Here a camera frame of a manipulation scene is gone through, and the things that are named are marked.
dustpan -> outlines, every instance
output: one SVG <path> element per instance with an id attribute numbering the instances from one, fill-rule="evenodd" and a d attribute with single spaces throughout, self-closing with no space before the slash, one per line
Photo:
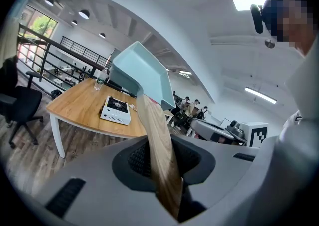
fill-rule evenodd
<path id="1" fill-rule="evenodd" d="M 166 68 L 138 41 L 114 59 L 109 77 L 136 96 L 148 96 L 163 110 L 175 108 Z"/>

water bottle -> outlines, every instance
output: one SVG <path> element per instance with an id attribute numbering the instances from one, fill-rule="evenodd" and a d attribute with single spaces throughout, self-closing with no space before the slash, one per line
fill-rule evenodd
<path id="1" fill-rule="evenodd" d="M 103 71 L 100 73 L 99 78 L 96 80 L 94 88 L 96 90 L 100 90 L 103 85 L 103 82 L 105 81 L 107 77 L 108 77 L 108 69 L 105 67 Z"/>

white stove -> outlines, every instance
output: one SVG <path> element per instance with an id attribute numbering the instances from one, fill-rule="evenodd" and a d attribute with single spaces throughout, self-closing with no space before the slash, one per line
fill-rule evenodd
<path id="1" fill-rule="evenodd" d="M 129 105 L 108 96 L 101 113 L 101 119 L 128 125 L 131 121 Z"/>

chair seat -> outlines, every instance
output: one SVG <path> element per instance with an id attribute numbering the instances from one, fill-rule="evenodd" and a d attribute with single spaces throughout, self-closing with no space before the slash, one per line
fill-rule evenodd
<path id="1" fill-rule="evenodd" d="M 26 122 L 36 113 L 42 93 L 35 89 L 18 86 L 14 90 L 14 97 L 17 99 L 11 111 L 11 120 L 17 122 Z"/>

stove burner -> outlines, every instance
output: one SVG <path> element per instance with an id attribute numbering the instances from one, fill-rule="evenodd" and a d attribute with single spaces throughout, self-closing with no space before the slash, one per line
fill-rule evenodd
<path id="1" fill-rule="evenodd" d="M 110 107 L 110 108 L 112 108 L 112 109 L 116 109 L 116 110 L 119 110 L 119 111 L 125 112 L 125 113 L 128 112 L 126 103 L 121 102 L 121 101 L 119 101 L 119 100 L 116 100 L 116 99 L 114 99 L 113 97 L 110 97 L 110 98 L 109 98 L 107 107 Z"/>

